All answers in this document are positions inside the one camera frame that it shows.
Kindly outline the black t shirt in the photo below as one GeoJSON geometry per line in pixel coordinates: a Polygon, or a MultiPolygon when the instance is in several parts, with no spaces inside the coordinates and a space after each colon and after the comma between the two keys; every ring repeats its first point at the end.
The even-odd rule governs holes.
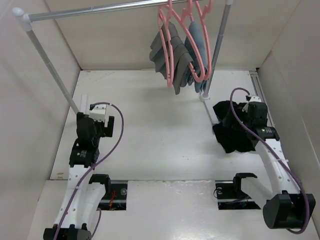
{"type": "Polygon", "coordinates": [[[255,148],[248,139],[247,132],[235,118],[237,116],[241,121],[245,119],[246,114],[242,112],[245,103],[233,102],[232,105],[235,113],[231,110],[229,100],[220,101],[213,106],[214,113],[218,119],[218,123],[212,126],[216,140],[222,145],[227,154],[234,151],[240,153],[254,151],[255,148]]]}

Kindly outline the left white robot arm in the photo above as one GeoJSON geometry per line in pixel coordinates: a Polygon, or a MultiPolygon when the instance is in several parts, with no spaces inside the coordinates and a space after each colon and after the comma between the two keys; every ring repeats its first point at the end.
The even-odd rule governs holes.
{"type": "Polygon", "coordinates": [[[76,115],[77,138],[73,143],[68,168],[67,188],[58,215],[45,240],[90,240],[89,230],[100,201],[111,194],[107,174],[95,174],[101,138],[111,138],[114,116],[94,118],[93,114],[76,115]]]}

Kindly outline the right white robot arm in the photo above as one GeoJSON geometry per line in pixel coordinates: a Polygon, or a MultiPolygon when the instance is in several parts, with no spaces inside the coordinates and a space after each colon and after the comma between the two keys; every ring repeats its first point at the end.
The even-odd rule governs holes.
{"type": "Polygon", "coordinates": [[[262,209],[269,229],[286,229],[292,234],[302,234],[310,221],[316,200],[306,193],[298,177],[290,170],[286,159],[280,155],[280,137],[276,129],[268,125],[268,107],[259,101],[249,101],[238,117],[232,101],[222,120],[229,129],[243,129],[246,139],[260,156],[270,181],[265,187],[254,173],[237,173],[233,177],[231,191],[237,197],[247,195],[262,209]]]}

